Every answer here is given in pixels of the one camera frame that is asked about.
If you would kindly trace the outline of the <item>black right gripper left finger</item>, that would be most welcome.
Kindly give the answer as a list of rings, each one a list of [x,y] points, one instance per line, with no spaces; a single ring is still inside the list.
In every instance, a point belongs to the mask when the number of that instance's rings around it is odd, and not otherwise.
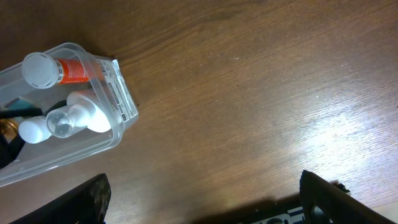
[[[15,223],[103,224],[111,200],[106,174],[98,174]]]

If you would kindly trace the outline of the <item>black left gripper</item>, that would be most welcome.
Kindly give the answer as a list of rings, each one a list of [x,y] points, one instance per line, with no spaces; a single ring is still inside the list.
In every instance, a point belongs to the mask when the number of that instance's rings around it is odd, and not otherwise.
[[[1,111],[1,119],[41,115],[43,115],[43,112],[40,108]],[[4,135],[1,134],[1,168],[5,168],[16,160],[24,144],[25,141],[20,137],[19,133],[16,134],[11,142],[8,142]]]

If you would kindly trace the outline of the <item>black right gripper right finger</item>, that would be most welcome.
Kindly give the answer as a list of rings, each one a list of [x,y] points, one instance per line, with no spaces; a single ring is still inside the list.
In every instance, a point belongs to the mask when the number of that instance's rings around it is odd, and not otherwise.
[[[302,172],[299,193],[305,223],[394,224],[307,170]]]

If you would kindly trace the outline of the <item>orange tube white cap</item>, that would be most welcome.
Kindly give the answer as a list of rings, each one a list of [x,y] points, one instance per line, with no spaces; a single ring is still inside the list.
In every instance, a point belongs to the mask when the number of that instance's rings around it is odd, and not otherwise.
[[[87,54],[71,53],[63,49],[57,54],[34,52],[22,61],[22,76],[32,87],[48,89],[55,85],[104,81],[98,62]]]

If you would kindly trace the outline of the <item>white squeeze bottle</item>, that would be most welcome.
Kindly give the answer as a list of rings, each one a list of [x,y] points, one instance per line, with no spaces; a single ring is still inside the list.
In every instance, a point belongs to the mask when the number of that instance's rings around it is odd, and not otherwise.
[[[85,128],[96,133],[111,129],[92,89],[71,92],[67,105],[51,111],[45,121],[50,133],[57,138],[68,138]]]

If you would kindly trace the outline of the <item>clear plastic container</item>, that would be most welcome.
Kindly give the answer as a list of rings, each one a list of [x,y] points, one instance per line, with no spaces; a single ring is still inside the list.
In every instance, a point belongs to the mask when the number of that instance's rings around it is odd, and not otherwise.
[[[16,124],[5,186],[117,146],[139,113],[116,59],[64,43],[1,72],[1,116]]]

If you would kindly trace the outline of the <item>dark bottle white cap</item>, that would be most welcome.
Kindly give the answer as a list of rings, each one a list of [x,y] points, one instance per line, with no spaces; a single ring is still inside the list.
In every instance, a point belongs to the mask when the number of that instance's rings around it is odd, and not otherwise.
[[[46,116],[53,110],[67,105],[66,100],[59,101],[51,106],[41,116],[34,116],[19,125],[19,136],[27,143],[37,144],[52,136],[47,128]]]

